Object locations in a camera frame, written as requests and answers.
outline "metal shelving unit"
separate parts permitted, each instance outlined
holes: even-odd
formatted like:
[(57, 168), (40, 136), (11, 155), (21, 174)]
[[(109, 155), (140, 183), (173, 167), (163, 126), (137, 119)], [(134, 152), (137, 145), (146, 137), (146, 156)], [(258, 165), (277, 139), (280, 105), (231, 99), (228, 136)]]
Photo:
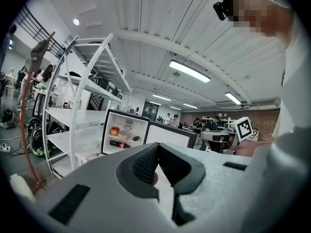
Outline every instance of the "metal shelving unit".
[[(44, 101), (42, 131), (45, 156), (51, 175), (55, 175), (60, 179), (84, 164), (90, 154), (101, 152), (103, 128), (98, 126), (98, 124), (105, 122), (106, 111), (80, 110), (82, 91), (86, 90), (101, 97), (108, 98), (109, 103), (107, 109), (109, 109), (111, 101), (122, 102), (121, 99), (88, 79), (91, 70), (94, 69), (100, 76), (113, 83), (117, 89), (132, 92), (109, 48), (108, 43), (112, 37), (112, 33), (106, 38), (100, 39), (78, 39), (78, 36), (76, 36), (58, 61), (52, 74), (46, 98), (49, 97), (56, 78), (68, 82), (74, 94), (72, 109), (50, 108), (48, 107), (48, 100), (45, 99)], [(80, 59), (87, 63), (81, 78), (70, 75), (58, 75), (63, 63), (65, 63), (67, 68), (67, 74), (69, 74), (66, 57), (72, 49), (75, 50), (75, 53)], [(46, 119), (48, 115), (51, 115), (59, 122), (68, 126), (69, 131), (46, 135)], [(56, 145), (63, 153), (50, 158), (48, 140)]]

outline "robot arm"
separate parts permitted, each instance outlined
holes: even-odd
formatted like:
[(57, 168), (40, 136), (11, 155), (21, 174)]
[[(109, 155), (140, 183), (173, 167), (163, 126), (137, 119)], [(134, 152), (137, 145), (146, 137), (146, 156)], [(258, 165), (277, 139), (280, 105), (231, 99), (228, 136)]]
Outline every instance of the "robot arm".
[[(202, 132), (201, 137), (209, 142), (212, 151), (226, 154), (235, 154), (240, 142), (247, 139), (252, 134), (252, 126), (248, 117), (242, 117), (232, 123), (229, 123), (228, 128), (223, 131), (207, 131)], [(233, 137), (233, 142), (230, 145), (230, 137)], [(223, 150), (223, 143), (230, 145), (226, 150)]]

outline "black railing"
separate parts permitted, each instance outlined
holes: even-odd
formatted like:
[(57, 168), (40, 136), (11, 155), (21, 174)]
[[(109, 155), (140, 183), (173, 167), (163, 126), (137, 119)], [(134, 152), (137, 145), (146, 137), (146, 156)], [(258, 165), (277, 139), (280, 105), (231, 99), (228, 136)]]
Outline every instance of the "black railing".
[[(18, 15), (16, 16), (16, 21), (37, 42), (47, 39), (50, 35), (36, 20), (33, 14), (31, 14), (26, 6), (23, 6)], [(65, 48), (63, 48), (53, 38), (49, 43), (49, 49), (51, 49), (50, 53), (54, 54), (58, 59), (62, 57), (65, 52)]]

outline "white ceiling beam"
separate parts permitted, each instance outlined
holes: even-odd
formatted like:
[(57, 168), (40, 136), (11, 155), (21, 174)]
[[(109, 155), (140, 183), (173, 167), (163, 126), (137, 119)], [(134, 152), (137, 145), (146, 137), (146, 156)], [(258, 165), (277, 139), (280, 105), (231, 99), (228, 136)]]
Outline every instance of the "white ceiling beam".
[(121, 39), (134, 40), (139, 42), (144, 42), (150, 45), (154, 45), (163, 49), (167, 49), (174, 53), (177, 53), (185, 58), (189, 58), (189, 60), (195, 62), (196, 64), (206, 68), (208, 71), (212, 72), (215, 76), (223, 80), (227, 83), (232, 89), (234, 89), (244, 100), (247, 101), (248, 104), (252, 104), (251, 99), (247, 96), (247, 94), (242, 90), (242, 88), (235, 83), (233, 79), (231, 79), (225, 72), (220, 70), (215, 64), (206, 58), (202, 57), (197, 53), (193, 53), (192, 50), (185, 48), (177, 43), (166, 40), (164, 38), (160, 38), (158, 36), (154, 36), (147, 33), (136, 32), (136, 31), (128, 31), (128, 30), (119, 30), (117, 33), (117, 37)]
[(131, 75), (132, 75), (133, 79), (140, 79), (140, 80), (143, 80), (143, 81), (146, 81), (146, 82), (149, 82), (149, 83), (158, 84), (160, 86), (164, 86), (165, 85), (169, 89), (175, 90), (177, 92), (184, 93), (185, 95), (190, 96), (192, 98), (199, 99), (200, 101), (204, 101), (204, 102), (207, 102), (209, 104), (214, 104), (215, 103), (215, 101), (213, 101), (211, 99), (205, 98), (202, 95), (199, 95), (199, 94), (194, 93), (192, 91), (189, 91), (189, 90), (186, 90), (184, 88), (181, 88), (180, 86), (177, 86), (175, 84), (167, 83), (165, 81), (158, 80), (158, 79), (155, 79), (155, 78), (143, 75), (143, 74), (139, 74), (139, 73), (131, 72)]
[[(183, 103), (185, 103), (185, 102), (183, 102), (181, 100), (177, 100), (177, 102), (176, 102), (176, 99), (174, 99), (172, 97), (169, 97), (169, 96), (166, 96), (164, 94), (155, 93), (155, 92), (152, 92), (152, 91), (149, 91), (149, 90), (145, 90), (145, 89), (142, 89), (142, 88), (139, 88), (139, 87), (133, 87), (133, 91), (135, 91), (135, 92), (137, 91), (137, 92), (145, 94), (146, 95), (146, 101), (152, 100), (153, 102), (161, 103), (163, 106), (179, 107), (183, 111), (186, 111), (186, 110), (189, 109), (188, 107), (183, 105)], [(156, 95), (159, 95), (159, 96), (163, 96), (163, 97), (167, 97), (167, 98), (171, 98), (171, 99), (173, 99), (175, 101), (166, 101), (166, 100), (158, 99), (158, 98), (153, 97), (152, 96), (153, 94), (156, 94)]]

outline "fluorescent light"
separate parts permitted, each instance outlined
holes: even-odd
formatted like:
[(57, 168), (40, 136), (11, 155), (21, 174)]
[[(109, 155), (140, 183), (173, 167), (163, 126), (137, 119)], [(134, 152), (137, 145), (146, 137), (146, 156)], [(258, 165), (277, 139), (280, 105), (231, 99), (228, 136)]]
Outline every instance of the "fluorescent light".
[(241, 104), (241, 102), (235, 96), (233, 96), (231, 92), (226, 92), (225, 95), (232, 101), (234, 101), (236, 104)]
[[(171, 107), (171, 106), (170, 106), (170, 107)], [(171, 108), (176, 109), (176, 110), (180, 110), (180, 111), (181, 111), (181, 109), (178, 109), (178, 108), (175, 108), (175, 107), (171, 107)]]
[(160, 97), (160, 96), (158, 96), (158, 95), (154, 95), (154, 94), (153, 94), (153, 96), (156, 97), (156, 98), (159, 98), (159, 99), (165, 99), (165, 100), (171, 101), (170, 99), (167, 99), (167, 98), (164, 98), (164, 97)]
[(151, 102), (151, 101), (149, 101), (149, 103), (154, 103), (154, 104), (157, 104), (157, 105), (162, 105), (162, 104), (160, 104), (160, 103), (155, 103), (155, 102)]
[(171, 60), (170, 62), (170, 67), (176, 69), (176, 70), (179, 70), (179, 71), (182, 71), (184, 73), (187, 73), (205, 83), (209, 82), (210, 81), (210, 77), (206, 76), (206, 75), (203, 75), (202, 73), (194, 70), (193, 68), (191, 67), (188, 67), (180, 62), (177, 62), (175, 60)]
[(194, 109), (198, 109), (198, 107), (195, 107), (195, 106), (192, 106), (192, 105), (189, 105), (189, 104), (186, 104), (186, 103), (184, 103), (184, 105), (185, 106), (189, 106), (189, 107), (194, 108)]
[(74, 20), (73, 20), (73, 23), (74, 23), (75, 25), (79, 26), (80, 21), (79, 21), (78, 19), (74, 19)]

